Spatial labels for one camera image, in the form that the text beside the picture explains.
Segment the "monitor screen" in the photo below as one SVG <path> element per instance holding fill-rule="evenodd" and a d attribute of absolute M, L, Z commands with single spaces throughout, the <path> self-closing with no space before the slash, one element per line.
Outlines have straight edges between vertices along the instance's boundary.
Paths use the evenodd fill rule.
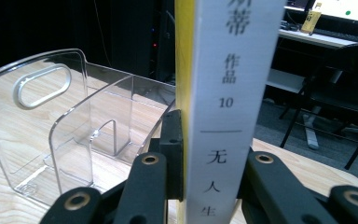
<path fill-rule="evenodd" d="M 322 3 L 322 15 L 358 21 L 358 0 L 316 0 Z"/>
<path fill-rule="evenodd" d="M 311 7 L 310 1 L 313 3 L 314 0 L 287 0 L 285 8 L 295 11 L 307 11 L 308 7 Z"/>

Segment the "clear acrylic holder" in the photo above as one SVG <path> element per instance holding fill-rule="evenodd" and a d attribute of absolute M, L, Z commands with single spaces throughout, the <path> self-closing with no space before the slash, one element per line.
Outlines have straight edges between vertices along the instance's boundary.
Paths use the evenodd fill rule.
<path fill-rule="evenodd" d="M 88 71 L 113 84 L 88 96 Z M 173 86 L 89 64 L 78 49 L 4 66 L 0 164 L 7 182 L 46 204 L 76 187 L 110 189 L 124 180 L 115 173 L 127 173 L 145 151 L 173 101 Z"/>

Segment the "keyboard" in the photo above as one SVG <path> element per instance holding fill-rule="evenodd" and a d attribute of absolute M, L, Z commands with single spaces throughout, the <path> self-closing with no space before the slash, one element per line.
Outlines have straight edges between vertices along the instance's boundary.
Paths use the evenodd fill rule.
<path fill-rule="evenodd" d="M 317 28 L 315 28 L 313 30 L 313 33 L 317 34 L 317 35 L 326 35 L 326 36 L 330 36 L 330 37 L 334 37 L 334 38 L 338 38 L 338 39 L 344 39 L 344 40 L 349 40 L 349 41 L 353 41 L 353 42 L 358 42 L 358 36 L 356 36 L 356 35 L 346 35 L 346 34 L 342 34 L 342 33 L 321 30 L 321 29 L 317 29 Z"/>

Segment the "acrylic handle cutout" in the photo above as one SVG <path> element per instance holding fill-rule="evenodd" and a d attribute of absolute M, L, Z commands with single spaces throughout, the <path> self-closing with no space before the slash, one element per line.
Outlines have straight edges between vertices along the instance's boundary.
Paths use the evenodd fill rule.
<path fill-rule="evenodd" d="M 58 90 L 56 90 L 46 96 L 42 96 L 41 98 L 39 98 L 35 101 L 32 101 L 31 103 L 27 103 L 27 102 L 23 101 L 22 94 L 23 94 L 23 91 L 27 84 L 29 84 L 33 81 L 36 81 L 37 79 L 39 79 L 41 77 L 51 75 L 59 70 L 62 70 L 65 73 L 65 81 L 62 83 L 62 86 Z M 36 72 L 25 75 L 25 76 L 19 78 L 19 80 L 17 80 L 17 82 L 14 84 L 14 87 L 13 87 L 13 101 L 16 104 L 16 106 L 18 106 L 22 109 L 27 109 L 27 110 L 34 109 L 34 108 L 44 104 L 45 102 L 66 92 L 66 90 L 68 90 L 68 88 L 69 88 L 69 85 L 71 84 L 71 80 L 72 80 L 71 71 L 70 71 L 69 67 L 66 66 L 65 64 L 55 64 L 50 67 L 38 70 Z"/>

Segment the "cable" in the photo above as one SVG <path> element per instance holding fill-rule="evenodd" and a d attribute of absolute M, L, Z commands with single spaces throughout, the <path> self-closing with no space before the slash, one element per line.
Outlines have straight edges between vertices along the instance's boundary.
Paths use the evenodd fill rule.
<path fill-rule="evenodd" d="M 105 55 L 105 57 L 106 57 L 107 62 L 109 63 L 109 66 L 112 67 L 112 64 L 111 64 L 110 61 L 109 61 L 109 57 L 107 56 L 106 46 L 105 46 L 105 44 L 104 44 L 103 29 L 102 29 L 101 23 L 100 23 L 100 17 L 99 17 L 99 14 L 98 14 L 98 8 L 97 8 L 97 2 L 96 2 L 96 0 L 94 0 L 94 6 L 95 6 L 95 13 L 96 13 L 96 15 L 97 15 L 98 27 L 99 27 L 99 29 L 100 29 L 101 40 L 103 41 L 103 52 L 104 52 L 104 55 Z"/>

